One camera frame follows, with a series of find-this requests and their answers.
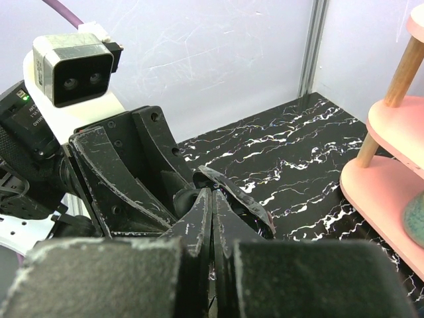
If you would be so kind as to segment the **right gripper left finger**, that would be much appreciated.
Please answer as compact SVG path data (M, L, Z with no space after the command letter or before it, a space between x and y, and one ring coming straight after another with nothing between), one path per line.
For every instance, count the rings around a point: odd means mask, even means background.
M212 193L159 238L58 238L17 271L2 317L206 317Z

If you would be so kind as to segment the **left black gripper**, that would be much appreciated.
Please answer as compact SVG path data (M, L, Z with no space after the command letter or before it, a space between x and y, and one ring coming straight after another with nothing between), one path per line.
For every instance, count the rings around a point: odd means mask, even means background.
M193 172L159 106L82 126L64 150L72 188L105 237L159 236L197 199Z

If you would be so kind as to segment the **small black clip object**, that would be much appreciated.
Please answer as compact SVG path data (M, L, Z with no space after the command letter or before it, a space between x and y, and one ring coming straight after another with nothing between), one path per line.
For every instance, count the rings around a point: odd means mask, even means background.
M181 189L173 196L174 210L179 218L193 207L200 189L209 188L220 191L233 212L260 236L265 239L275 237L276 228L271 214L224 174L207 166L199 166L193 173L193 183L193 189Z

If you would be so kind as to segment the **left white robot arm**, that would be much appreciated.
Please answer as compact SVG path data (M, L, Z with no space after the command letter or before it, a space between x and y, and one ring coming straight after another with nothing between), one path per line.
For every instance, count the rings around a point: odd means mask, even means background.
M61 145L22 81L1 94L1 213L59 237L158 236L198 190L161 108L76 128Z

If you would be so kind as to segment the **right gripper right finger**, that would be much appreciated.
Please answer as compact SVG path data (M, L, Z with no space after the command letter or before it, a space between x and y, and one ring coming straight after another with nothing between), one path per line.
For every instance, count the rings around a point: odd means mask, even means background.
M416 317L382 249L366 240L266 240L213 192L219 317Z

